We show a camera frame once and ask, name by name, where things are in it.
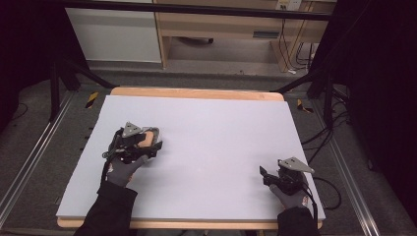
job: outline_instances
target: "gray carpet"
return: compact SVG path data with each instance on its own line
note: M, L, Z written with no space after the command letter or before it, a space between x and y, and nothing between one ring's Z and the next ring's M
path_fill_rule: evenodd
M139 87L270 90L288 83L288 80L271 77L161 75L159 73L138 74L104 71L97 73L110 82ZM105 95L109 93L108 89L92 85L90 81L82 81L84 82L82 89L75 94L66 117L33 171L27 186L3 228L68 231L67 229L61 229L56 224L55 213L58 205L55 204L55 201L63 195L82 148L88 141L86 137L89 136L91 128L94 126L100 105ZM85 109L90 93L97 90L99 96L93 107ZM36 94L33 103L30 103L30 94ZM317 134L322 127L315 113L307 113L297 109L296 98L299 96L303 96L303 93L294 92L287 95L285 99L290 104L300 140L305 141ZM1 182L0 197L4 196L5 190L10 186L11 181L29 154L30 148L37 137L40 136L43 126L46 125L45 122L49 114L47 82L29 88L28 93L22 94L21 101L23 100L29 105L30 112L38 109L39 113L28 112L22 118L12 122L7 130L1 134L1 159L7 169L1 172L0 177L7 181ZM335 108L339 113L343 110L342 106L336 106ZM357 143L351 127L343 123L335 129L334 137L342 149L349 168L355 175L381 233L383 235L417 235L415 226L390 190L384 176L367 169L366 156L364 156L360 144ZM305 148L318 146L321 139L305 146ZM311 154L313 154L313 150L306 150L308 158ZM319 155L312 162L312 167L316 170L315 176L329 180L337 186L342 195L340 208L325 211L327 219L321 229L322 234L363 235L361 225L346 195L328 146L325 146L319 152ZM316 184L322 201L329 207L334 206L337 202L335 191L323 182L316 182ZM177 230L148 230L142 231L142 233L148 236L178 235ZM187 233L190 235L196 233L197 235L199 232L190 231ZM241 232L233 230L212 231L211 233L212 235L231 236L240 235Z

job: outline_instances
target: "black sleeve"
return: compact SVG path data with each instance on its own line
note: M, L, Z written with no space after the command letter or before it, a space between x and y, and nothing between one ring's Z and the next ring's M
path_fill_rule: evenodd
M75 236L127 236L136 193L107 181L101 183L98 197Z
M317 236L317 223L305 207L294 207L278 215L278 235Z

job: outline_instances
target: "desk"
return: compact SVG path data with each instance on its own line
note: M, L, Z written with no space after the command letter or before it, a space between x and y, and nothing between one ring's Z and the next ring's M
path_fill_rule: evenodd
M105 148L106 146L108 146L108 142L105 144L102 144L100 140L103 140L103 142L105 142L105 140L109 140L107 139L107 136L110 136L112 134L114 134L114 130L112 126L114 126L114 124L112 124L112 122L110 121L111 119L109 118L108 120L105 121L105 123L102 123L102 119L104 117L107 117L113 110L109 112L109 110L107 110L107 108L105 107L108 102L117 102L117 99L123 99L124 101L129 100L128 99L124 99L126 97L132 97L132 96L140 96L141 98L137 98L137 97L133 97L132 99L136 100L137 102L141 101L141 100L146 100L147 98L149 98L150 102L154 102L156 100L156 102L160 102L159 105L163 105L163 104L167 104L169 103L169 107L172 108L171 110L171 115L169 116L170 120L175 120L177 119L175 122L181 122L180 119L184 118L185 116L178 116L179 114L182 114L185 112L185 110L180 110L180 112L175 112L176 108L179 108L178 102L181 103L183 105L183 102L186 102L186 106L182 106L182 107L188 107L187 109L190 109L190 111L195 111L195 109L198 109L196 107L200 107L199 111L203 112L202 113L189 113L187 114L187 116L190 117L197 117L198 119L190 119L188 123L184 124L187 125L187 127L185 126L181 126L180 130L184 130L184 133L187 134L186 136L191 136L193 139L195 139L195 135L197 133L200 132L206 132L204 130L199 130L199 129L203 129L205 125L201 126L201 127L197 127L197 123L193 124L192 122L195 121L199 121L199 120L204 120L205 117L209 116L209 119L212 121L212 124L215 124L215 128L218 128L220 131L221 129L221 123L226 123L226 127L229 127L230 130L233 130L234 128L234 124L230 123L230 120L227 120L228 117L230 117L228 114L218 114L218 113L214 113L214 111L217 111L216 109L218 108L218 106L221 106L223 103L228 103L228 102L233 102L234 104L234 110L232 113L236 113L238 112L238 110L244 111L248 114L248 117L252 117L250 114L250 112L247 112L245 110L245 108L249 108L251 105L256 105L256 107L259 106L263 106L263 105L278 105L279 107L285 107L286 106L286 102L283 101L282 95L278 94L278 93L270 93L270 92L255 92L255 91L228 91L228 90L203 90L203 89L178 89L178 88L115 88L111 95L108 96L110 98L114 98L113 99L109 99L104 102L102 111L100 113L100 117L97 121L97 125L94 128L93 133L90 136L89 139L89 143L85 148L85 151L83 152L82 157L80 158L80 162L73 174L73 177L71 178L71 181L67 187L66 193L64 195L64 198L62 200L61 206L57 212L58 215L58 224L62 227L79 227L82 223L83 223L83 214L87 213L87 210L89 209L90 205L92 205L93 201L96 198L96 194L94 192L94 187L98 188L99 186L99 176L100 176L100 169L101 169L101 165L103 163L103 160L100 159L100 157L97 157L96 154L92 154L94 152L101 152L103 148ZM239 103L242 103L238 100L243 100L242 102L244 102L245 106L244 107L237 107L239 106ZM133 106L135 103L130 102L129 106ZM132 114L135 114L136 110L126 110L126 112L124 112L124 114L120 114L120 117L122 117L122 119L125 119L126 117L129 117L130 112L133 112ZM154 113L149 111L149 116L153 116ZM288 119L287 122L286 121L281 121L282 122L282 126L288 127L289 130L291 132L288 132L285 134L285 136L281 136L284 138L284 140L282 140L282 142L285 143L285 140L287 140L288 142L292 143L292 145L295 146L294 149L292 149L291 147L288 148L287 152L284 149L281 149L279 151L275 151L275 152L279 152L285 155L289 155L289 153L294 153L295 155L297 155L297 157L299 157L301 160L306 161L303 150L301 149L301 145L299 144L299 140L298 140L298 135L296 134L296 130L295 130L295 126L293 124L292 118L290 116L289 113L286 113L285 115ZM247 119L247 118L242 118L243 121L235 121L233 119L233 117L230 117L234 123L240 123L243 122L241 125L243 125L243 127L247 127L247 131L250 130L254 130L254 129L250 129L251 127L249 126L245 126L245 121L249 121L249 122L253 122L253 120L251 118ZM272 123L277 124L277 122L274 121L274 119L271 119L272 117L267 117L268 120ZM155 122L157 123L157 120L164 120L164 117L150 117L150 120L155 120ZM135 203L135 207L141 208L141 210L138 210L137 208L134 208L134 212L132 215L132 222L131 222L131 227L132 228L182 228L182 229L276 229L277 225L276 225L276 215L278 214L277 211L280 211L282 209L279 209L281 206L279 203L277 203L276 197L269 191L269 189L266 186L263 186L262 184L262 176L260 176L259 174L259 165L262 165L263 167L265 167L268 171L271 171L272 169L276 169L276 160L277 160L277 156L275 154L273 154L272 156L266 156L260 159L255 159L255 156L249 156L249 159L245 159L245 163L246 162L251 162L251 161L255 161L252 162L250 164L250 172L251 172L251 176L247 176L247 175L239 175L240 170L241 169L245 169L245 163L242 163L241 166L238 166L239 168L234 169L232 173L230 172L226 172L226 174L229 176L230 181L232 181L232 183L228 183L230 181L224 180L224 181L220 181L220 182L213 182L214 183L214 187L219 188L218 191L209 191L210 193L210 198L207 198L207 193L203 193L203 198L206 198L207 202L205 203L197 203L198 205L209 205L211 204L210 200L214 199L216 200L216 198L218 199L218 197L220 197L220 200L222 201L221 198L226 198L227 196L233 196L233 192L239 192L242 191L241 193L243 193L241 195L241 198L245 200L246 199L250 199L250 198L254 198L254 200L259 201L258 203L255 201L250 201L255 202L253 204L253 208L251 208L251 206L248 206L248 208L251 208L249 210L250 214L252 215L256 215L257 213L261 213L262 211L270 211L272 208L274 208L274 210L270 213L268 213L267 217L264 217L264 219L251 219L248 218L247 215L243 215L242 217L236 217L234 218L234 213L239 214L239 209L241 209L241 207L239 208L235 208L236 212L234 210L228 210L227 212L221 212L220 214L222 215L221 219L215 219L213 217L211 217L211 215L217 215L218 212L209 212L209 210L207 212L204 212L202 215L200 216L193 216L193 217L189 217L188 215L186 215L185 217L189 217L189 218L181 218L183 216L178 215L175 216L174 218L169 218L169 214L172 212L164 212L166 211L170 211L169 208L173 207L172 205L165 205L165 206L158 206L158 205L154 205L155 202L152 201L152 199L155 199L156 196L158 201L162 201L163 203L165 203L165 201L163 200L164 196L161 193L157 193L158 191L160 191L160 188L166 188L166 186L164 186L164 182L161 182L161 179L164 179L166 176L166 178L169 178L169 181L174 181L172 179L175 179L176 177L181 178L181 175L183 173L187 173L188 171L190 171L189 173L191 174L191 176L193 176L193 178L198 179L199 183L205 183L205 188L210 189L211 187L211 182L208 181L208 179L210 178L216 178L216 176L218 175L218 177L221 178L222 173L220 172L224 172L224 169L221 168L221 166L233 166L235 165L234 162L229 162L232 161L232 159L227 159L224 158L225 156L228 155L223 155L224 152L229 152L231 150L235 150L238 148L223 148L223 147L219 147L221 146L221 143L225 142L227 143L227 139L223 138L221 140L221 142L217 142L217 140L214 139L210 139L209 133L207 136L204 136L204 138L206 138L206 140L204 140L204 143L210 143L210 142L214 142L213 144L216 144L217 147L219 147L217 150L214 149L214 151L211 151L209 154L206 153L198 153L194 156L192 156L192 158L187 158L185 156L188 156L188 152L189 151L199 151L199 149L205 148L205 147L187 147L187 146L183 146L183 147L178 147L179 144L173 144L175 141L174 140L178 140L178 139L182 139L186 136L184 136L183 134L178 134L178 132L174 132L176 135L178 135L177 137L175 137L174 140L172 140L172 136L174 136L172 132L172 130L175 130L175 127L172 126L164 126L162 123L160 123L161 125L157 126L161 129L161 134L162 134L162 138L164 140L164 147L163 149L158 153L158 157L155 158L153 160L153 163L150 162L149 166L145 166L145 167L141 167L135 176L138 176L137 178L134 177L134 180L129 184L128 187L135 189L139 192L139 195L137 197L137 201ZM261 129L261 131L259 132L259 134L263 134L265 133L265 129L263 129L264 124L260 124L257 123L255 126L255 130L258 130L258 128ZM103 135L103 133L101 132L101 129L103 129L104 132L104 128L106 127L109 131L105 131L107 134ZM233 137L232 140L237 139L239 140L240 137L236 136ZM96 141L99 142L100 145L102 145L102 147L99 147L98 150L96 150L96 145L97 144L92 144L91 141ZM262 146L260 144L265 144L266 146L268 144L266 144L265 141L263 140L253 140L250 141L250 143L254 144L254 147L258 147L261 148ZM254 147L247 147L246 149L244 147L241 147L243 149L245 149L246 152L248 152L249 149L251 149L254 153L264 153L265 149L272 149L274 150L274 148L277 148L276 146L274 147L262 147L262 150L260 149L256 149ZM187 163L183 163L181 161L177 161L177 160L173 160L170 159L170 157L172 156L178 156L177 155L172 155L172 153L175 153L176 151L178 151L178 148L181 150L181 155L182 157L187 160ZM210 159L215 160L215 164L213 164L211 162ZM164 168L163 165L165 165L166 163L168 163L168 168ZM84 165L88 165L87 168L89 169L88 171L86 171ZM214 175L210 175L210 178L206 178L205 176L208 174L212 173L212 169L209 169L211 167L215 167L218 173L215 173ZM313 194L315 195L316 198L316 202L318 203L318 207L319 207L319 219L320 224L319 227L322 226L322 219L325 218L325 215L323 213L323 208L320 204L320 200L319 197L317 195L317 191L314 187L314 182L312 180L312 177L310 174L307 174L307 178L309 180L310 183L310 187L312 188ZM92 182L93 183L87 183L89 179L93 179ZM152 179L152 183L155 183L156 185L158 185L160 188L155 188L153 185L150 185L148 183L150 183L150 179ZM236 185L234 183L242 183L242 188L239 187L240 185ZM250 191L249 194L250 196L245 196L245 183L246 182L253 182L253 186L255 186L257 188L257 190L254 191ZM183 181L179 181L176 183L172 183L175 185L181 185L183 183ZM230 191L229 188L229 184L231 184L232 186L234 186L235 188L233 189L233 191ZM83 185L84 189L87 188L88 190L85 191L85 193L81 192L80 193L80 188L81 185ZM195 191L195 195L197 196L196 198L194 196L191 196L192 198L187 199L187 196L183 196L183 198L188 201L186 202L186 204L189 204L190 206L193 204L191 202L195 202L193 201L193 199L199 199L202 197L201 193L198 190L193 190ZM149 193L154 192L154 195L152 196L147 196L147 195L151 195ZM170 198L172 199L172 196L178 196L178 192L169 192L169 190L167 190L167 192L164 192L165 195L171 196ZM221 206L221 208L228 208L228 206L230 205L230 203L225 204L225 206ZM82 210L82 213L80 213L79 209L74 207L74 206L78 206L80 207ZM146 206L152 206L152 207L162 207L161 211L157 211L157 212L150 212L146 209ZM180 211L193 211L192 209L187 209L187 210L180 210ZM144 212L144 214L148 214L148 216L145 216L144 218L141 218L141 212ZM155 213L155 215L163 215L161 218L156 218L155 216L152 216Z
M276 9L277 2L278 1L275 0L153 0L153 3L160 4L237 7L268 10ZM334 4L334 0L303 1L298 11L331 13ZM287 47L285 47L283 40L279 43L278 38L254 37L255 31L281 33L281 19L173 13L155 13L155 18L162 66L164 68L168 66L171 37L185 36L269 40L279 68L282 71L287 71L288 68L286 67L281 52L279 51L279 46L285 58L289 57L290 59L293 59L300 42L320 42L328 25L327 22L287 20L284 28L285 40L287 42Z

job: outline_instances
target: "gloved hand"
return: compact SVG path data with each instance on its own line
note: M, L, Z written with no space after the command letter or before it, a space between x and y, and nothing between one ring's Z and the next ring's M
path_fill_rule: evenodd
M304 173L302 173L302 175L305 186L308 186L309 184L307 182L306 175ZM282 205L284 206L284 209L290 209L293 207L307 207L307 202L309 199L303 190L300 190L297 193L289 196L282 193L278 186L274 184L269 185L269 189L279 198Z
M107 171L107 181L120 187L126 185L132 180L135 171L148 161L147 155L142 155L137 161L131 164L125 164L118 158L114 158Z

